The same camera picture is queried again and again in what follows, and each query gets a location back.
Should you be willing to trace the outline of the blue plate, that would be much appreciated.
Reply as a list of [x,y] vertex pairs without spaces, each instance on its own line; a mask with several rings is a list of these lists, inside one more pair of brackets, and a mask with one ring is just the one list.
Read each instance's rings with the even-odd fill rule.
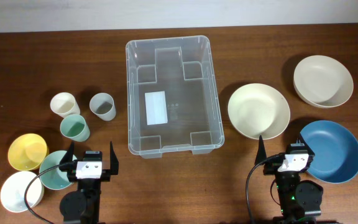
[[358,141],[333,121],[314,121],[300,131],[301,141],[315,153],[308,173],[331,184],[350,181],[358,174]]

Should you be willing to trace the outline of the cream cup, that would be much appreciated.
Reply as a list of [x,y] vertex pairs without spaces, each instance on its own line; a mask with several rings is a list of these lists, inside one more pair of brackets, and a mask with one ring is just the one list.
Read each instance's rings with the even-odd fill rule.
[[71,114],[80,114],[80,108],[75,97],[68,92],[56,94],[50,101],[50,109],[62,118]]

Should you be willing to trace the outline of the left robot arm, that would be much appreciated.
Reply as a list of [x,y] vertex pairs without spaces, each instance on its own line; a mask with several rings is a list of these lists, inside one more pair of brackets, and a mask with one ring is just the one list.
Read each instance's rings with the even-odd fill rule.
[[101,183],[109,182],[119,173],[119,161],[110,147],[110,168],[103,169],[103,153],[86,151],[81,160],[74,160],[74,144],[62,157],[59,170],[67,173],[69,182],[77,183],[77,190],[67,193],[60,202],[60,213],[64,223],[98,223]]

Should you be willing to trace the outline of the cream plate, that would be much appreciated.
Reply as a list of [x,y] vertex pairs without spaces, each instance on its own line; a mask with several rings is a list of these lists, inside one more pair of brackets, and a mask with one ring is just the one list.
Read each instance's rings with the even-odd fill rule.
[[295,67],[293,86],[303,101],[318,108],[341,106],[354,91],[349,70],[341,62],[324,55],[301,60]]
[[250,139],[273,139],[286,130],[290,122],[290,107],[286,98],[275,88],[250,83],[238,88],[227,106],[234,128]]

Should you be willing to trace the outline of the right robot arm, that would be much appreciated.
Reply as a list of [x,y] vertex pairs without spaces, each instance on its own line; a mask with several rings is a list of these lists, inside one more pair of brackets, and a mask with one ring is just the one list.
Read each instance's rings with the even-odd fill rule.
[[300,174],[306,172],[315,153],[307,144],[297,140],[289,144],[285,152],[267,157],[262,136],[255,165],[263,165],[264,175],[275,177],[281,216],[273,218],[274,223],[316,223],[321,215],[323,188],[310,180],[301,180]]

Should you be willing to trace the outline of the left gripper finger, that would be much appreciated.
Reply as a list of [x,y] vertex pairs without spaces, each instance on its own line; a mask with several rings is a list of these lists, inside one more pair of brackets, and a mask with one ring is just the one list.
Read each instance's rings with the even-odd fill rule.
[[75,166],[75,162],[73,160],[74,147],[75,147],[75,143],[72,141],[67,152],[64,154],[64,156],[60,160],[60,163],[59,163],[60,171],[70,171],[70,170],[74,169],[74,166]]
[[119,173],[119,161],[118,161],[118,158],[114,152],[114,147],[113,147],[113,144],[112,144],[112,141],[110,142],[110,169],[108,169],[106,171],[107,174],[109,175],[118,175]]

